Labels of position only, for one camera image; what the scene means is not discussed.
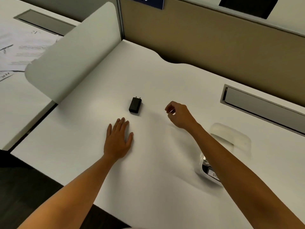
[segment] blue sign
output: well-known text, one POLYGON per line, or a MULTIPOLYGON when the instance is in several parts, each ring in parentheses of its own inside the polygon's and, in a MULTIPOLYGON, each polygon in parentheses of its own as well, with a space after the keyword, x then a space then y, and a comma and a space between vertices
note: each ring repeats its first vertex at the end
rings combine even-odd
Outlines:
POLYGON ((134 0, 146 5, 150 5, 152 7, 163 9, 164 6, 164 0, 134 0))

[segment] left hand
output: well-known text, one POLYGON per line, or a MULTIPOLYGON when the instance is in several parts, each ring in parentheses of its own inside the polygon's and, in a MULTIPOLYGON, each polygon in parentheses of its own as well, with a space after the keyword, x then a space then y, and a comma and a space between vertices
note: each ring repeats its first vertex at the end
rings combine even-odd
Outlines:
POLYGON ((116 162, 123 158, 132 145, 133 132, 129 134, 127 142, 125 142, 125 129, 129 121, 125 122, 125 118, 117 119, 113 128, 109 124, 107 128, 107 136, 104 145, 104 156, 113 159, 116 162))

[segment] label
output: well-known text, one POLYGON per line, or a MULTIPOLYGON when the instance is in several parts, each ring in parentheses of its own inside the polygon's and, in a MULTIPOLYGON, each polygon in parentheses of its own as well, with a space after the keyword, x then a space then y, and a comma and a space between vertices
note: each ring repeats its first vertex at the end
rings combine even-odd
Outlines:
POLYGON ((164 0, 134 0, 146 5, 150 5, 152 7, 163 9, 164 6, 164 0))
POLYGON ((218 181, 220 181, 219 178, 217 177, 216 173, 214 171, 212 171, 211 169, 209 169, 208 175, 217 179, 218 181))

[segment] hand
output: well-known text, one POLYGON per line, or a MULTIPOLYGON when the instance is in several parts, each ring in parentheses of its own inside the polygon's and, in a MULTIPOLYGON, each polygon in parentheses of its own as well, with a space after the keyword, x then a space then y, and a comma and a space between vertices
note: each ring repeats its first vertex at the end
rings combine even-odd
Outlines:
POLYGON ((118 159, 123 158, 132 144, 133 132, 129 134, 127 142, 125 142, 125 129, 129 124, 129 121, 125 121, 125 118, 117 119, 113 126, 109 124, 107 128, 107 136, 104 145, 104 156, 112 159, 116 162, 118 159))
POLYGON ((166 106, 165 111, 174 125, 178 128, 183 128, 188 132, 192 127, 198 124, 189 112, 188 108, 183 104, 172 101, 166 106))

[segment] forearm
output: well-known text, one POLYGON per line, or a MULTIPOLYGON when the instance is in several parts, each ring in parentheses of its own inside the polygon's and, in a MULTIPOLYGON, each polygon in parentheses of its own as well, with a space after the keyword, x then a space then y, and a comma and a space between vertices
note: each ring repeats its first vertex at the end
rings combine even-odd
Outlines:
POLYGON ((268 224, 269 228, 303 228, 303 223, 270 188, 199 124, 188 131, 226 191, 254 228, 262 228, 268 224))
POLYGON ((43 203, 20 229, 79 228, 114 162, 103 156, 43 203))

